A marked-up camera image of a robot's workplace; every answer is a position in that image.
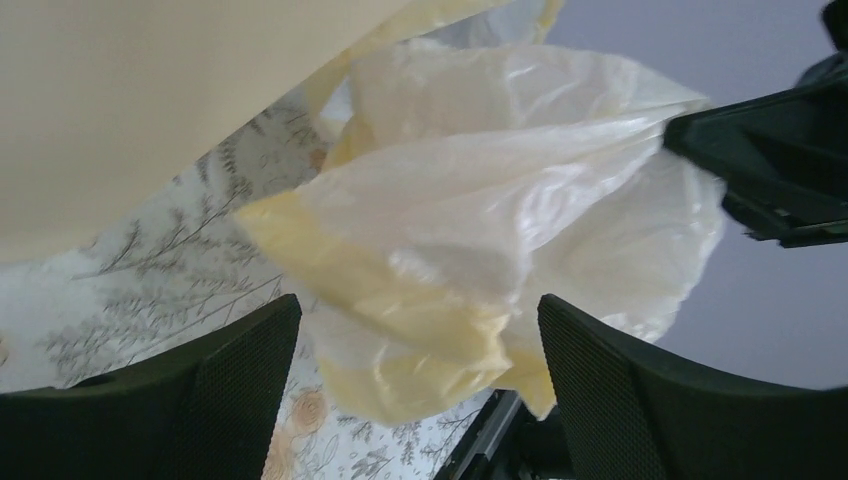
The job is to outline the beige plastic trash bin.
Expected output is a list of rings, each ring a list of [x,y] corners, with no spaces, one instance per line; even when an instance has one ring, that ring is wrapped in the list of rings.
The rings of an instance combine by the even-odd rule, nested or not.
[[[91,241],[398,1],[5,1],[1,258]]]

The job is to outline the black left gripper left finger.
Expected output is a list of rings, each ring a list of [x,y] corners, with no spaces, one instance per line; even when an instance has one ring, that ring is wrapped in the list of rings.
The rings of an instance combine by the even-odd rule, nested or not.
[[[1,398],[5,479],[258,479],[296,347],[292,294],[67,389]]]

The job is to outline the yellow translucent trash bag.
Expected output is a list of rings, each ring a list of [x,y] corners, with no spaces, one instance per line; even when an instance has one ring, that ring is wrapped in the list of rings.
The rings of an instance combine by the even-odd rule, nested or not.
[[[303,326],[348,414],[394,426],[503,388],[543,417],[540,298],[653,342],[723,235],[723,183],[662,145],[708,98],[630,58],[434,36],[304,92],[340,129],[322,170],[236,218],[317,301]]]

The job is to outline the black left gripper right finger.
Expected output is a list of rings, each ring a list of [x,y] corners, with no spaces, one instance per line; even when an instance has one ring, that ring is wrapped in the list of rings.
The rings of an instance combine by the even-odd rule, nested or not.
[[[580,479],[843,479],[847,391],[683,358],[547,294],[543,351]]]

